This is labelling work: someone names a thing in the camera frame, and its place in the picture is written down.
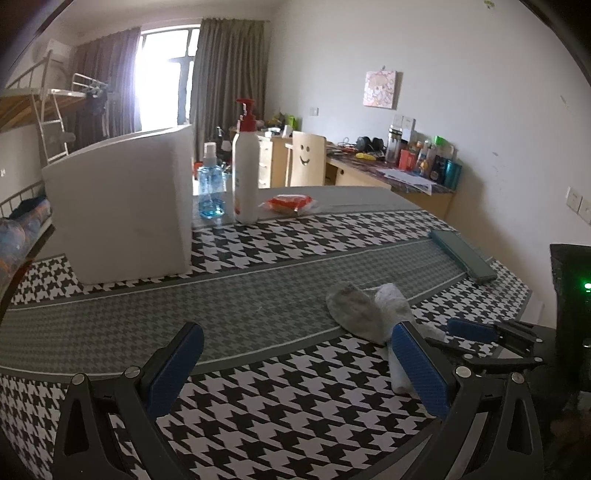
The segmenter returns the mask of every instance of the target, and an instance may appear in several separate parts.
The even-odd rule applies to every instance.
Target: window
[[[145,33],[139,40],[135,87],[142,130],[189,121],[199,28]]]

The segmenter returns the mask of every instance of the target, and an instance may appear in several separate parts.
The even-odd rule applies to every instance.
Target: paper
[[[388,179],[401,181],[406,185],[410,185],[411,187],[415,187],[421,190],[422,192],[425,192],[427,195],[433,194],[433,185],[435,185],[435,182],[432,182],[429,179],[424,179],[423,177],[411,175],[410,173],[398,170],[396,168],[383,168],[378,171],[383,173],[384,176]]]

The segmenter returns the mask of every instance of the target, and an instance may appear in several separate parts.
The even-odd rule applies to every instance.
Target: gray curtain
[[[201,22],[190,112],[199,157],[217,126],[227,132],[236,125],[241,112],[237,98],[252,98],[256,117],[262,119],[267,81],[264,28],[264,22],[253,20]]]
[[[118,137],[141,129],[137,123],[135,98],[135,56],[138,51],[140,27],[117,32],[80,45],[74,55],[73,71],[109,84],[113,101],[109,102],[106,121],[108,136]],[[92,145],[105,137],[101,115],[92,115],[89,108],[78,111],[68,126],[76,134],[72,150]]]

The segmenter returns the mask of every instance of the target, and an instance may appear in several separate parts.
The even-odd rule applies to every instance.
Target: spray nozzle
[[[239,98],[236,101],[241,103],[244,108],[244,114],[240,116],[240,121],[238,122],[238,131],[255,132],[256,118],[252,114],[252,107],[254,106],[255,101],[250,98]]]

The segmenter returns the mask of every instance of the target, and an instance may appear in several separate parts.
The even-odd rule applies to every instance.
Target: blue bottle
[[[199,215],[203,218],[221,217],[225,212],[222,200],[225,191],[223,171],[217,166],[217,152],[215,143],[205,144],[203,167],[199,174]]]

